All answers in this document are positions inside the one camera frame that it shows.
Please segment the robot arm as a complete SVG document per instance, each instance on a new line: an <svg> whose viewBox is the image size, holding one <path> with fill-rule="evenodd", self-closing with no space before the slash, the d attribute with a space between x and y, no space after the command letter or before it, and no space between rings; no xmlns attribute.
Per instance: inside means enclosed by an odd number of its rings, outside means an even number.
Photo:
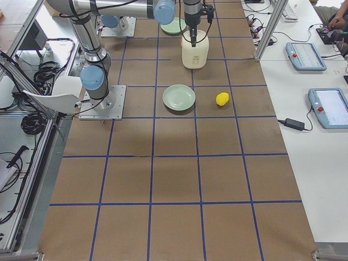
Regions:
<svg viewBox="0 0 348 261"><path fill-rule="evenodd" d="M123 16L155 19L169 24L176 14L176 1L48 1L60 17L73 26L89 64L103 64L107 51L101 46L91 16Z"/></svg>
<svg viewBox="0 0 348 261"><path fill-rule="evenodd" d="M102 15L101 22L105 27L115 32L123 31L128 28L128 21L124 16Z"/></svg>

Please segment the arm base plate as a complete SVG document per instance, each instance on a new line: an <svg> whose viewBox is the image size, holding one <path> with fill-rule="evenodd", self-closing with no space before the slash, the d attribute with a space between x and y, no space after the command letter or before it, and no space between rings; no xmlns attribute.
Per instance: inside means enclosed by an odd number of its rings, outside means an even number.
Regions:
<svg viewBox="0 0 348 261"><path fill-rule="evenodd" d="M131 38L134 36L136 18L129 16L101 16L102 38Z"/></svg>
<svg viewBox="0 0 348 261"><path fill-rule="evenodd" d="M78 114L78 118L80 120L121 120L125 96L125 85L110 85L109 93L101 103L90 99L86 91L84 99L89 101L82 104L82 112Z"/></svg>

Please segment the person hand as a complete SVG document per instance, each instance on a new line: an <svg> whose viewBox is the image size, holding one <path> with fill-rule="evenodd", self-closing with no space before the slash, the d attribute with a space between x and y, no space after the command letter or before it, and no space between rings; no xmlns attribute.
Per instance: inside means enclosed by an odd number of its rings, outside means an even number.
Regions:
<svg viewBox="0 0 348 261"><path fill-rule="evenodd" d="M345 19L343 17L335 16L327 25L329 29L342 29L345 26Z"/></svg>

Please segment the green plate near arm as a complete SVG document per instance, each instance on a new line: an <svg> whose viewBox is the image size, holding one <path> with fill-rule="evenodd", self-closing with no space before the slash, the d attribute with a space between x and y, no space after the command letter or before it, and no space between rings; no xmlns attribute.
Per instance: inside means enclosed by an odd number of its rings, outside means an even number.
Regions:
<svg viewBox="0 0 348 261"><path fill-rule="evenodd" d="M160 27L165 33L174 35L185 31L187 25L184 19L175 17L171 23L161 24Z"/></svg>
<svg viewBox="0 0 348 261"><path fill-rule="evenodd" d="M196 100L193 89L187 85L175 84L163 92L164 104L172 110L184 111L191 108Z"/></svg>

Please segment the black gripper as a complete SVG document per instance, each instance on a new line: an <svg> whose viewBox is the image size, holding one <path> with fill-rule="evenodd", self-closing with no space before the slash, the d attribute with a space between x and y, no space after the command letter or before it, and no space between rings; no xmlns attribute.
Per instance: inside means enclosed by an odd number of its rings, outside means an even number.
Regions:
<svg viewBox="0 0 348 261"><path fill-rule="evenodd" d="M190 43L196 46L197 26L201 22L202 4L200 0L184 0L184 16L187 26L190 27Z"/></svg>

